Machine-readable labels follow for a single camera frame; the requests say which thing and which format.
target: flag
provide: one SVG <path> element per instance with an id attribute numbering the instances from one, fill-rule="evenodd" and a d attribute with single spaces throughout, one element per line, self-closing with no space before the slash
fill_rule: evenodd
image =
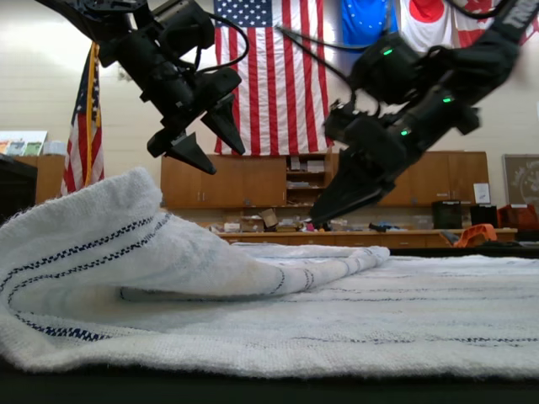
<path id="1" fill-rule="evenodd" d="M 99 48 L 92 44 L 84 65 L 67 143 L 61 194 L 78 191 L 104 178 L 99 107 Z"/>
<path id="2" fill-rule="evenodd" d="M 389 32 L 397 30 L 393 0 L 341 0 L 343 40 L 346 45 L 372 45 L 382 36 L 387 18 Z"/>
<path id="3" fill-rule="evenodd" d="M 536 32 L 539 32 L 539 14 L 536 18 L 528 25 L 526 32 L 522 35 L 520 44 L 524 45 Z"/>
<path id="4" fill-rule="evenodd" d="M 487 13 L 496 4 L 494 0 L 456 0 L 456 3 L 473 13 Z M 455 11 L 455 28 L 458 35 L 456 47 L 466 48 L 473 44 L 494 19 L 470 19 L 466 15 Z"/>
<path id="5" fill-rule="evenodd" d="M 323 0 L 214 0 L 215 13 L 238 24 L 250 51 L 234 68 L 242 83 L 234 90 L 232 113 L 250 156 L 284 156 L 324 150 L 328 115 L 325 68 L 283 39 L 275 26 L 323 38 Z M 243 38 L 225 24 L 216 25 L 219 64 L 243 53 Z M 323 47 L 303 41 L 319 57 Z M 217 140 L 216 153 L 230 154 Z"/>
<path id="6" fill-rule="evenodd" d="M 401 36 L 417 52 L 452 47 L 451 6 L 443 0 L 400 0 Z"/>

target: red circle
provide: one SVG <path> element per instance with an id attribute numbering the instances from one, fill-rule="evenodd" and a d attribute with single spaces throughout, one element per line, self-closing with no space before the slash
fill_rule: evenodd
<path id="1" fill-rule="evenodd" d="M 435 23 L 445 8 L 442 0 L 410 0 L 410 15 L 422 23 Z"/>

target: bulletin board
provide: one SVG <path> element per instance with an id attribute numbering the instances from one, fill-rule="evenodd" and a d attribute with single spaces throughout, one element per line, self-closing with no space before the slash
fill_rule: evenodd
<path id="1" fill-rule="evenodd" d="M 502 158 L 507 201 L 539 210 L 539 155 L 505 154 Z"/>

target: poster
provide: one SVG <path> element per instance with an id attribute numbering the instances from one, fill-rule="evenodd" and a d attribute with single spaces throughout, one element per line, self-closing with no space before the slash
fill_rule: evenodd
<path id="1" fill-rule="evenodd" d="M 0 131 L 0 153 L 39 156 L 47 137 L 45 130 Z"/>

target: towel fold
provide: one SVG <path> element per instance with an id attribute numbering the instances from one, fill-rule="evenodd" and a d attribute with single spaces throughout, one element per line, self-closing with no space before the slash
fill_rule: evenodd
<path id="1" fill-rule="evenodd" d="M 145 364 L 144 344 L 132 341 L 182 343 L 178 313 L 193 310 L 193 302 L 268 304 L 374 268 L 389 255 L 381 247 L 304 247 L 291 253 L 293 263 L 268 263 L 160 212 L 161 198 L 149 174 L 136 169 L 0 228 L 0 353 L 23 369 L 67 369 L 121 362 L 133 343 L 131 363 Z M 283 251 L 264 249 L 269 258 Z M 173 362 L 184 367 L 181 357 Z"/>

